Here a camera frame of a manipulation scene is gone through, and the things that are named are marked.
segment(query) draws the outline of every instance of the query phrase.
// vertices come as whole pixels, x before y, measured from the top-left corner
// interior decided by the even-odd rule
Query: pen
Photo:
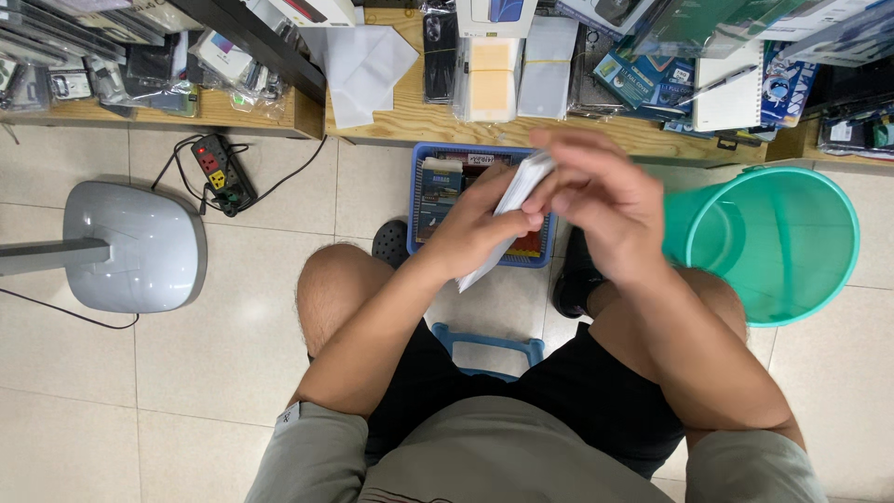
[[[689,103],[690,101],[698,98],[699,96],[702,96],[709,90],[715,90],[715,89],[719,88],[720,86],[725,86],[725,85],[729,84],[730,82],[733,82],[733,81],[736,81],[742,77],[745,77],[746,75],[753,72],[754,70],[757,70],[756,64],[752,64],[751,66],[747,67],[745,70],[740,70],[738,72],[733,73],[732,75],[727,75],[723,79],[716,81],[715,83],[711,84],[710,86],[707,86],[707,87],[701,88],[700,90],[697,90],[689,98],[686,98],[683,101],[680,101],[679,103],[677,103],[676,107],[679,107],[680,105],[686,105],[686,103]]]

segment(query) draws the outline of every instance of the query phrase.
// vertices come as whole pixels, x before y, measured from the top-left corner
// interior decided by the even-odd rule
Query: power strip
[[[235,217],[257,199],[257,192],[242,169],[239,159],[230,152],[230,143],[220,134],[209,134],[192,146],[206,187],[215,195],[215,202],[227,217]]]

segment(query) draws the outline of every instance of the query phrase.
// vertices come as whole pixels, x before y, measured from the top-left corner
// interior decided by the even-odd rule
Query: black shorts
[[[573,339],[519,380],[506,382],[462,373],[420,321],[369,417],[367,462],[378,462],[447,405],[473,396],[508,396],[552,414],[588,445],[650,479],[677,448],[683,425],[661,388],[611,356],[588,329],[580,323]]]

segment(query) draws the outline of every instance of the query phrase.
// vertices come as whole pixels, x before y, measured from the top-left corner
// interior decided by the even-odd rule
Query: black shoe
[[[561,276],[552,290],[552,305],[565,318],[579,318],[586,314],[586,298],[603,281],[586,248],[583,229],[572,227]]]
[[[407,224],[392,220],[379,227],[373,240],[373,257],[397,270],[409,258]]]

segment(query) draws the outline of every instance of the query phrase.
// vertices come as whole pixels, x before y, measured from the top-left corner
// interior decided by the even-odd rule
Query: gray t-shirt
[[[532,405],[461,400],[378,465],[359,416],[296,404],[276,422],[247,502],[669,502],[649,481]],[[687,502],[826,501],[807,454],[770,431],[717,431],[689,454]]]

